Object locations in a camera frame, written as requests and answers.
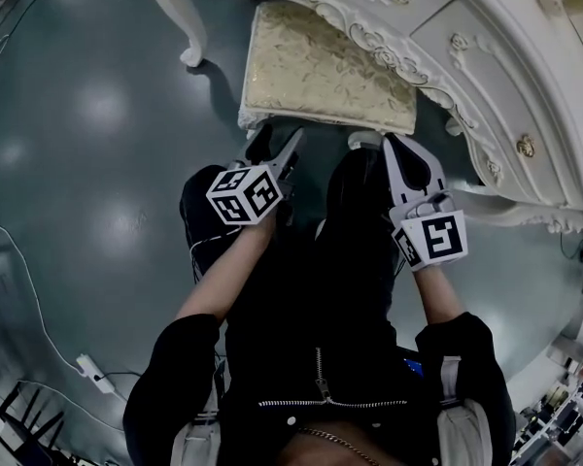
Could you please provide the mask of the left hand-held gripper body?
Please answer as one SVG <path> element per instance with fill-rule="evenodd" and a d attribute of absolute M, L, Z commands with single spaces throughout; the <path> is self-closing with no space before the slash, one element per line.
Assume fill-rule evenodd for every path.
<path fill-rule="evenodd" d="M 219 173 L 206 197 L 224 224 L 259 224 L 287 199 L 294 163 L 268 163 Z"/>

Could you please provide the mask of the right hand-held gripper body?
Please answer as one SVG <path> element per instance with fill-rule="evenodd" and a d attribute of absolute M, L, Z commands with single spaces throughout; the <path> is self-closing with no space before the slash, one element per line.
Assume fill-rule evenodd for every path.
<path fill-rule="evenodd" d="M 392 237 L 412 271 L 468 255 L 464 214 L 449 191 L 390 209 Z"/>

